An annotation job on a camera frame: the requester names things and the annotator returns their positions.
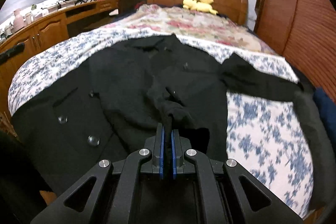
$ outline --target stuffed animal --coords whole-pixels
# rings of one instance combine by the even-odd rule
[[[213,0],[183,0],[183,8],[216,15],[218,12],[213,10],[212,3]]]

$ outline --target bed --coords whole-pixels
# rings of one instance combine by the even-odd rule
[[[93,53],[128,38],[176,33],[181,43],[208,52],[218,62],[237,53],[257,70],[293,82],[298,78],[283,57],[249,33],[247,0],[214,0],[228,18],[174,6],[183,0],[148,0],[137,13],[61,42],[29,59],[15,74],[8,93],[11,115]],[[292,103],[227,93],[226,151],[302,218],[313,189],[308,143]]]
[[[105,28],[148,27],[154,31],[171,32],[250,51],[275,54],[265,42],[244,27],[247,18],[247,1],[214,0],[213,7],[221,15],[214,17],[211,14],[188,11],[175,6],[181,5],[183,0],[148,0],[148,5],[141,6],[136,14],[108,24]]]

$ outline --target pink bottle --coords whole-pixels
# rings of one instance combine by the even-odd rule
[[[20,9],[16,9],[14,11],[14,16],[15,16],[14,21],[13,21],[14,33],[25,26],[23,16],[20,14],[20,11],[21,11]]]

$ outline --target wooden cabinet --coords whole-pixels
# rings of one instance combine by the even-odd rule
[[[39,52],[69,38],[66,20],[65,13],[62,13],[44,20],[34,27]]]
[[[69,7],[32,22],[1,44],[0,52],[21,42],[25,44],[25,49],[0,65],[0,113],[11,116],[8,110],[8,90],[13,76],[29,58],[69,39],[67,24],[116,8],[118,0],[99,0]]]
[[[34,39],[34,35],[34,28],[29,28],[16,37],[13,46],[23,42],[25,44],[25,49],[23,52],[19,53],[16,58],[11,58],[9,60],[15,70],[20,68],[29,58],[38,53],[39,49],[37,42]]]

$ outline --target wardrobe door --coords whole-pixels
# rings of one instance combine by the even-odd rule
[[[265,0],[256,34],[282,54],[294,19],[297,0]]]
[[[336,100],[336,11],[329,0],[297,1],[283,56]]]

